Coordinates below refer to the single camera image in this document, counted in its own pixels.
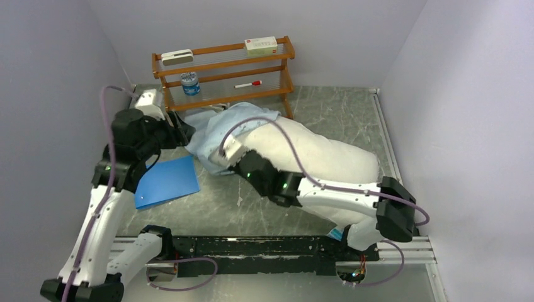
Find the jar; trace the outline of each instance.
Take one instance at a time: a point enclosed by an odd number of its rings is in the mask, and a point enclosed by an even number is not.
[[[180,82],[184,93],[188,96],[194,96],[200,92],[200,86],[198,85],[198,76],[196,72],[185,72],[180,75]]]

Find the blue jar label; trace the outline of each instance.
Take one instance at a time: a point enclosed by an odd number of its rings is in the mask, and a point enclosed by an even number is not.
[[[198,83],[192,86],[182,86],[182,87],[184,89],[184,93],[187,94],[188,96],[194,96],[200,92],[200,85],[198,85]]]

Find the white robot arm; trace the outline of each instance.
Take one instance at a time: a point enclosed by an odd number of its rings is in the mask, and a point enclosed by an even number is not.
[[[366,218],[359,223],[343,226],[343,241],[353,249],[366,250],[385,238],[398,242],[412,239],[414,212],[419,207],[413,196],[391,177],[384,177],[382,182],[352,184],[279,171],[232,135],[222,149],[214,152],[210,160],[235,171],[260,195],[278,205],[325,206],[364,214]]]

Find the white marker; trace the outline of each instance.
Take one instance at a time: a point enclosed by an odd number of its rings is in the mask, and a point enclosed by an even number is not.
[[[261,85],[261,81],[254,81],[252,83],[235,85],[234,88],[243,88],[243,87],[247,87],[247,86],[258,86],[258,85]]]

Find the white pillow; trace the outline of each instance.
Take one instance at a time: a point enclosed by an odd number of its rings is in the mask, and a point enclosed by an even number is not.
[[[278,117],[276,122],[288,133],[306,171],[316,177],[339,182],[369,183],[378,180],[375,154],[311,132],[299,122]],[[269,124],[237,136],[245,147],[254,149],[279,170],[300,172],[283,135]],[[326,206],[303,210],[335,222],[339,227],[358,223],[365,215]]]

